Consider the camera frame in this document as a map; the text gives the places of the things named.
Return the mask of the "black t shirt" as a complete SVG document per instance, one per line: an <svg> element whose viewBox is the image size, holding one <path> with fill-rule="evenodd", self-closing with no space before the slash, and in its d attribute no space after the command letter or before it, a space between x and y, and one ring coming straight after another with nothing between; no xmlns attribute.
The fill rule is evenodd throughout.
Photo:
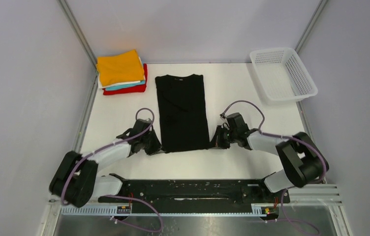
<svg viewBox="0 0 370 236"><path fill-rule="evenodd" d="M161 143L165 152L208 149L203 75L155 77Z"/></svg>

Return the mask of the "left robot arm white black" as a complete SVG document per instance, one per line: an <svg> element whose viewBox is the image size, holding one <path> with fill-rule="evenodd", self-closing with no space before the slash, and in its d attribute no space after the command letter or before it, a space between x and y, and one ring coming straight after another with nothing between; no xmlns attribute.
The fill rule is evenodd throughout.
<svg viewBox="0 0 370 236"><path fill-rule="evenodd" d="M75 207L83 207L91 198L105 195L110 195L117 202L123 202L129 196L129 189L123 185L121 177L100 177L98 173L141 150L147 155L161 150L149 119L137 119L132 128L117 136L112 143L86 156L75 151L67 152L51 180L49 191Z"/></svg>

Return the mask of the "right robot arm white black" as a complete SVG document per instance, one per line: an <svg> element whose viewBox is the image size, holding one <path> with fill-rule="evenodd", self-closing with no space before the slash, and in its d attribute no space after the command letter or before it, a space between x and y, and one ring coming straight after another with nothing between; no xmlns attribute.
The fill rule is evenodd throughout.
<svg viewBox="0 0 370 236"><path fill-rule="evenodd" d="M263 132L259 128L249 129L240 113L228 116L220 114L220 117L225 122L216 127L210 142L211 148L228 149L231 144L237 144L247 150L279 157L282 170L264 177L258 184L258 195L262 201L270 203L281 190L302 188L320 180L329 169L328 162L307 133L280 136Z"/></svg>

